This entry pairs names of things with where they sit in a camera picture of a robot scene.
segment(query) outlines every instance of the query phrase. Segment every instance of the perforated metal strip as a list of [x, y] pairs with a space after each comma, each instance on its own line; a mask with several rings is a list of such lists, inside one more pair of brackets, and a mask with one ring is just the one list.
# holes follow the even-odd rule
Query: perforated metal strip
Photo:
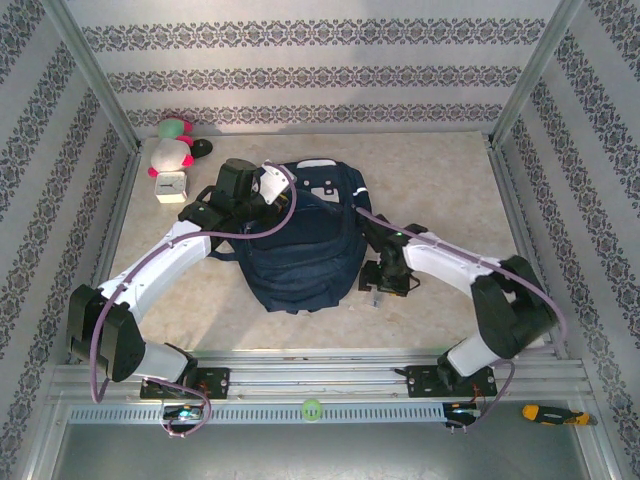
[[[77, 405], [71, 424], [143, 425], [160, 421], [161, 405]], [[441, 403], [325, 404], [316, 423], [411, 423], [442, 422]], [[299, 424], [307, 423], [302, 405], [214, 405], [213, 424]]]

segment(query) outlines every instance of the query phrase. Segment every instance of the wallpaper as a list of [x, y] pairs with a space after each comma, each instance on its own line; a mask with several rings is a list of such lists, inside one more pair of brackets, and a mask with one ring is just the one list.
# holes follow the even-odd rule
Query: wallpaper
[[558, 0], [69, 0], [140, 137], [489, 133]]
[[18, 473], [65, 359], [128, 154], [38, 1], [0, 1], [0, 479]]
[[581, 6], [503, 145], [623, 478], [640, 478], [639, 8]]

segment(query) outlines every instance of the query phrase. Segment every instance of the white clock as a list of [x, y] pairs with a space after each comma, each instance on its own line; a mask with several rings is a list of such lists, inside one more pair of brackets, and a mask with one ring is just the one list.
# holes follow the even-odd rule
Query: white clock
[[163, 172], [156, 177], [156, 197], [160, 203], [182, 203], [187, 200], [187, 174]]

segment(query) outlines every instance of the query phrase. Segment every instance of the metal base plate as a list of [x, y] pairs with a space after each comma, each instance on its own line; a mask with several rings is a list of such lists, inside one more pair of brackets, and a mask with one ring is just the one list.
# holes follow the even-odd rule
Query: metal base plate
[[449, 391], [438, 378], [437, 365], [410, 365], [405, 368], [409, 398], [475, 397], [475, 385], [485, 397], [498, 393], [491, 367], [478, 370], [466, 382]]
[[[198, 368], [194, 388], [207, 392], [207, 397], [212, 400], [226, 400], [229, 391], [229, 374], [228, 368]], [[175, 400], [197, 399], [198, 397], [147, 380], [143, 381], [140, 387], [140, 398], [143, 400]]]

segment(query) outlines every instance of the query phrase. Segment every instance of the marble floor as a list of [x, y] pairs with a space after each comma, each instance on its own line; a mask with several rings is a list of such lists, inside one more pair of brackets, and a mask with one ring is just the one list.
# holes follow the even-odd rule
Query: marble floor
[[[213, 152], [188, 170], [189, 201], [215, 183], [227, 158], [256, 164], [330, 157], [358, 168], [374, 213], [399, 225], [420, 223], [441, 238], [483, 255], [506, 258], [515, 246], [478, 132], [211, 137]], [[112, 276], [166, 233], [184, 204], [160, 204], [146, 170], [157, 139], [146, 141]], [[375, 258], [370, 251], [369, 258]], [[471, 300], [440, 280], [419, 275], [407, 298], [352, 291], [334, 309], [267, 313], [236, 264], [206, 259], [154, 305], [140, 325], [149, 340], [190, 350], [268, 348], [412, 348], [442, 350], [475, 331]]]

